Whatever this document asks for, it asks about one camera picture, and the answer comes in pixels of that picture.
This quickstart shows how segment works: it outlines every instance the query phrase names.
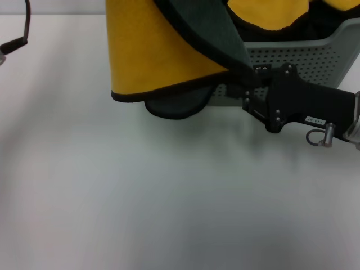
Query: white surface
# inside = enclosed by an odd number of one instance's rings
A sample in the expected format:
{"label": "white surface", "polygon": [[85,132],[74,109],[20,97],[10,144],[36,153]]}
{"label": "white surface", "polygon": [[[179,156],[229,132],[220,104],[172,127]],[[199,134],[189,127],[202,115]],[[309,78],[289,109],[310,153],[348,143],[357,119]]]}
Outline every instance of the white surface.
{"label": "white surface", "polygon": [[0,269],[359,269],[360,152],[309,128],[117,103],[105,17],[34,16],[0,67]]}
{"label": "white surface", "polygon": [[[33,14],[104,14],[105,0],[30,0]],[[0,14],[24,14],[24,0],[1,0]]]}

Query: label sticker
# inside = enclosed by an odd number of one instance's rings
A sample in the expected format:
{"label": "label sticker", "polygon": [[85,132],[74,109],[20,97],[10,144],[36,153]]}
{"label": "label sticker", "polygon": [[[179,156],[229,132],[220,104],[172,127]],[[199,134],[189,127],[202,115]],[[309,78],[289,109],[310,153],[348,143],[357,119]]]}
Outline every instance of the label sticker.
{"label": "label sticker", "polygon": [[306,117],[305,122],[310,122],[317,125],[325,125],[326,121],[311,116]]}

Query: plastic basket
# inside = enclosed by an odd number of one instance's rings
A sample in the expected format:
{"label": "plastic basket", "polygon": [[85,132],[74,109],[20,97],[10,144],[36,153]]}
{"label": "plastic basket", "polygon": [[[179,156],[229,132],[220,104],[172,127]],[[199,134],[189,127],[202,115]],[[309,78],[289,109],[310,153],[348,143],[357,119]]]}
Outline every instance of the plastic basket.
{"label": "plastic basket", "polygon": [[[251,63],[271,64],[273,67],[289,62],[298,67],[304,80],[337,88],[360,53],[360,19],[341,24],[326,39],[301,42],[250,42],[246,43]],[[264,97],[266,89],[256,89]],[[219,85],[209,102],[210,106],[241,106],[242,100],[225,96],[226,85]]]}

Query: black wire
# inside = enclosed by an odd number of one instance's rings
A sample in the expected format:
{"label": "black wire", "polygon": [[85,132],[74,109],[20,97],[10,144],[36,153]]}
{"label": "black wire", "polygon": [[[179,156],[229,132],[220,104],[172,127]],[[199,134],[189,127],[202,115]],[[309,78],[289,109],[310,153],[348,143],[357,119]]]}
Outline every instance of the black wire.
{"label": "black wire", "polygon": [[310,130],[307,134],[306,134],[306,140],[308,141],[308,143],[310,143],[312,146],[323,146],[323,140],[319,141],[318,143],[314,143],[310,140],[309,136],[311,133],[314,132],[320,132],[320,133],[325,133],[325,130],[323,129],[313,129]]}
{"label": "black wire", "polygon": [[25,20],[25,30],[24,30],[24,42],[28,41],[29,29],[30,29],[30,18],[32,15],[32,8],[30,5],[30,0],[25,0],[26,4],[26,20]]}
{"label": "black wire", "polygon": [[30,0],[25,0],[25,4],[26,4],[26,20],[25,20],[24,36],[0,45],[0,53],[3,55],[8,55],[9,53],[12,53],[13,51],[20,49],[21,47],[25,46],[28,43],[30,17],[32,11],[30,7]]}

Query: black metal bracket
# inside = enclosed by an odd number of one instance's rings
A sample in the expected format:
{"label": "black metal bracket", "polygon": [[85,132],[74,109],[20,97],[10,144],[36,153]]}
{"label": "black metal bracket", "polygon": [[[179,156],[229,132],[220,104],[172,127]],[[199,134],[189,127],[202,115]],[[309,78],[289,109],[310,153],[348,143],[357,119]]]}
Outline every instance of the black metal bracket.
{"label": "black metal bracket", "polygon": [[272,133],[279,133],[284,125],[298,122],[326,129],[329,123],[336,129],[333,136],[348,141],[344,133],[354,122],[356,97],[354,93],[312,84],[298,76],[296,65],[283,64],[254,66],[261,86],[267,87],[261,100],[254,90],[243,94],[243,109],[259,119]]}

